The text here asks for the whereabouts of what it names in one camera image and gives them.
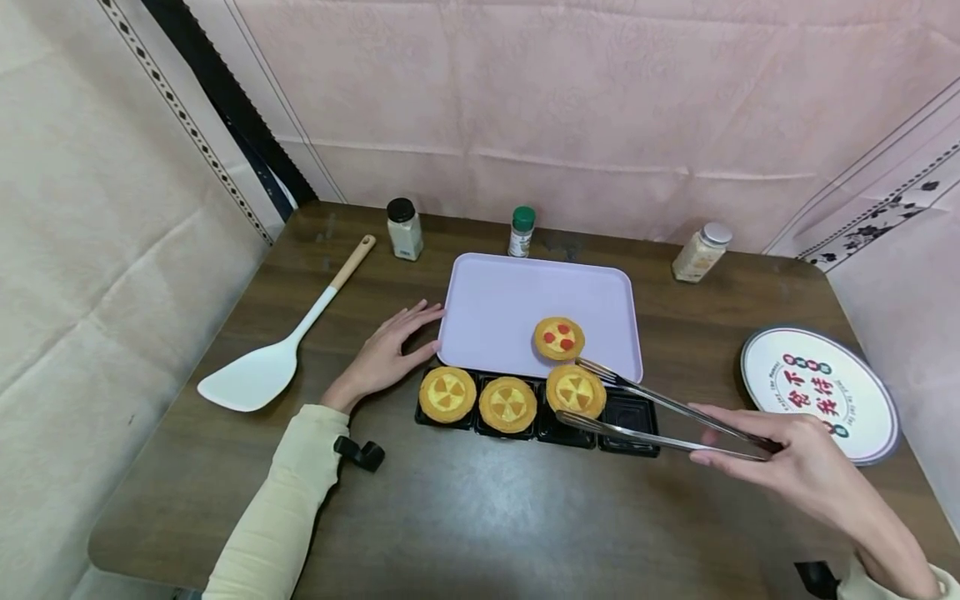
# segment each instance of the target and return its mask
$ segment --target woman's right hand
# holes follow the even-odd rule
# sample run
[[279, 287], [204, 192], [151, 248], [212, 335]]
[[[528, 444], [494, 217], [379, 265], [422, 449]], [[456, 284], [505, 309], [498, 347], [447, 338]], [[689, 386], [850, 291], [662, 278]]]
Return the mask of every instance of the woman's right hand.
[[[808, 515], [848, 535], [864, 524], [860, 521], [865, 508], [884, 505], [816, 417], [690, 406], [737, 429], [783, 444], [783, 450], [765, 463], [704, 450], [690, 454], [694, 463], [773, 490]], [[719, 435], [715, 429], [708, 429], [703, 443], [714, 445]]]
[[[770, 438], [783, 450], [759, 463], [697, 450], [690, 460], [779, 493], [822, 523], [851, 538], [867, 573], [904, 598], [940, 598], [937, 579], [916, 538], [867, 478], [853, 466], [824, 425], [812, 415], [772, 415], [691, 404], [737, 429]], [[714, 445], [708, 429], [703, 442]]]

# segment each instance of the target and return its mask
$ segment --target cream sleeve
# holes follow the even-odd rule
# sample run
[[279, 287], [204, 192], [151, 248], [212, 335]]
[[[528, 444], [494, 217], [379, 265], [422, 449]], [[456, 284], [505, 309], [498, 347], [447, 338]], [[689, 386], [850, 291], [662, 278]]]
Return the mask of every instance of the cream sleeve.
[[204, 600], [281, 600], [297, 585], [317, 511], [337, 482], [333, 443], [349, 417], [306, 405], [276, 448], [267, 480], [233, 529], [206, 584]]
[[[933, 569], [933, 574], [940, 583], [940, 591], [943, 593], [941, 600], [960, 600], [960, 589], [956, 580], [943, 569], [933, 565], [930, 568]], [[837, 590], [837, 598], [839, 600], [908, 600], [897, 596], [871, 579], [857, 558], [851, 559], [850, 571]]]

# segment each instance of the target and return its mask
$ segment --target purple tray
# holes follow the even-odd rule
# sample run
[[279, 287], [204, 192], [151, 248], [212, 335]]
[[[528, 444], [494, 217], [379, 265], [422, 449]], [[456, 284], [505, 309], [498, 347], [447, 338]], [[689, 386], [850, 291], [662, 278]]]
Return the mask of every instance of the purple tray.
[[452, 367], [546, 377], [534, 328], [568, 317], [584, 330], [582, 355], [627, 379], [643, 377], [634, 290], [618, 269], [475, 252], [453, 263], [440, 325], [440, 360]]

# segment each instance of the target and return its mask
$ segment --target tart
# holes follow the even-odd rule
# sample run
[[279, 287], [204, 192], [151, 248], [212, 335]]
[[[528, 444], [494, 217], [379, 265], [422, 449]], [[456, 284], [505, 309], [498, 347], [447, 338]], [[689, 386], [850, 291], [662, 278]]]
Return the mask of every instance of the tart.
[[516, 377], [499, 377], [480, 395], [480, 417], [501, 433], [519, 433], [537, 416], [537, 398], [530, 386]]
[[463, 369], [439, 367], [427, 373], [420, 384], [420, 408], [439, 423], [462, 419], [476, 399], [476, 384]]
[[566, 317], [547, 317], [534, 329], [534, 344], [551, 360], [570, 360], [584, 349], [584, 330]]
[[596, 375], [577, 365], [560, 365], [546, 378], [546, 401], [556, 411], [596, 419], [607, 404], [607, 390]]

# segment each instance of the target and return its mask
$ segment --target glass jar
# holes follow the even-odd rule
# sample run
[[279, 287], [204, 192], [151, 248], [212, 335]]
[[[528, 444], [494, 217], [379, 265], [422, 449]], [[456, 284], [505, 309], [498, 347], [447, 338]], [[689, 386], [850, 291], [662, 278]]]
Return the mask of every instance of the glass jar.
[[394, 198], [387, 204], [387, 231], [394, 245], [394, 256], [417, 260], [423, 251], [420, 215], [406, 198]]
[[696, 283], [720, 260], [733, 239], [733, 233], [720, 223], [707, 223], [693, 234], [673, 261], [673, 277]]

